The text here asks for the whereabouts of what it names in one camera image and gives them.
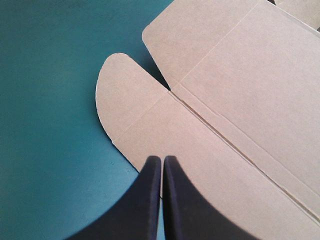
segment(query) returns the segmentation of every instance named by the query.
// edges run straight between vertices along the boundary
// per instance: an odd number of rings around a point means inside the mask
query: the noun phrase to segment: unfolded cardboard box
[[[320,29],[320,0],[274,0],[281,9],[314,29]]]
[[[320,239],[320,34],[266,0],[175,0],[142,38],[170,90],[111,55],[96,106],[113,144],[138,170],[177,156],[259,239]]]

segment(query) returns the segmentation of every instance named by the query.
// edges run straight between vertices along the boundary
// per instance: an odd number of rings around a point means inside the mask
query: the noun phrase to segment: green floor
[[[1,240],[68,237],[133,182],[137,172],[100,125],[97,77],[123,52],[162,79],[141,34],[170,2],[0,2]]]

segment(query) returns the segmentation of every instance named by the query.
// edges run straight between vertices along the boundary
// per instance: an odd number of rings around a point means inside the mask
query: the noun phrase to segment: teal surface
[[[96,82],[123,52],[164,84],[141,34],[170,2],[0,2],[1,240],[68,237],[134,181],[99,122]]]

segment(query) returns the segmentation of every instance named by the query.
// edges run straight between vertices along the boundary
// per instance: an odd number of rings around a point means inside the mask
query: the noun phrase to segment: crease line
[[[266,149],[264,149],[262,146],[260,146],[258,143],[256,143],[248,134],[246,134],[243,130],[241,130],[240,127],[238,127],[236,124],[234,124],[231,120],[229,120],[229,118],[227,118],[226,116],[224,116],[223,114],[212,110],[209,106],[207,106],[200,98],[198,98],[195,94],[193,94],[190,90],[188,90],[184,85],[182,85],[181,83],[179,83],[179,85],[181,87],[183,87],[189,94],[191,94],[193,97],[195,97],[202,105],[204,105],[210,112],[212,112],[213,114],[225,119],[228,123],[230,123],[232,126],[236,127],[236,129],[238,129],[242,134],[244,134],[249,140],[251,140],[251,142],[258,147],[259,149],[263,150],[264,152],[266,152],[273,160],[275,160],[276,162],[278,162],[285,170],[287,170],[295,179],[297,179],[299,182],[301,182],[304,186],[306,186],[312,193],[314,193],[315,195],[317,195],[318,197],[320,197],[320,195],[314,190],[312,189],[308,184],[306,184],[304,181],[302,181],[301,179],[299,179],[296,175],[294,175],[286,166],[284,166],[279,160],[277,160],[270,152],[268,152]]]
[[[293,196],[288,190],[286,190],[284,187],[279,185],[277,182],[275,182],[266,172],[264,172],[262,169],[258,167],[258,165],[251,160],[245,153],[243,153],[239,148],[237,148],[230,140],[228,140],[220,131],[218,131],[216,128],[214,128],[206,119],[204,119],[199,113],[197,113],[191,106],[189,106],[185,101],[180,99],[174,92],[169,91],[168,92],[170,96],[175,98],[182,106],[184,106],[189,112],[191,112],[196,118],[198,118],[213,134],[218,136],[220,139],[222,139],[225,144],[227,144],[234,152],[236,152],[242,159],[244,159],[247,163],[251,164],[255,169],[257,169],[264,177],[266,177],[271,183],[273,183],[287,198],[289,198],[291,201],[293,201],[296,206],[298,206],[300,209],[302,209],[302,212],[310,218],[313,222],[315,222],[318,226],[320,225],[320,219],[319,217],[313,213],[308,207],[306,207],[300,200],[298,200],[295,196]]]
[[[257,7],[257,5],[261,2],[261,0],[258,0],[257,3],[241,18],[237,24],[231,28],[230,31],[228,31],[217,43],[214,45],[204,56],[201,58],[196,65],[193,66],[193,68],[190,69],[190,71],[187,72],[187,74],[180,80],[177,81],[178,84],[181,84],[185,78]]]

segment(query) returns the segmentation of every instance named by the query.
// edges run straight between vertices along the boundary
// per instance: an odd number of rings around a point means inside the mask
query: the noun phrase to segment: rounded cardboard flap
[[[124,53],[109,56],[95,91],[100,122],[114,142],[168,90]]]

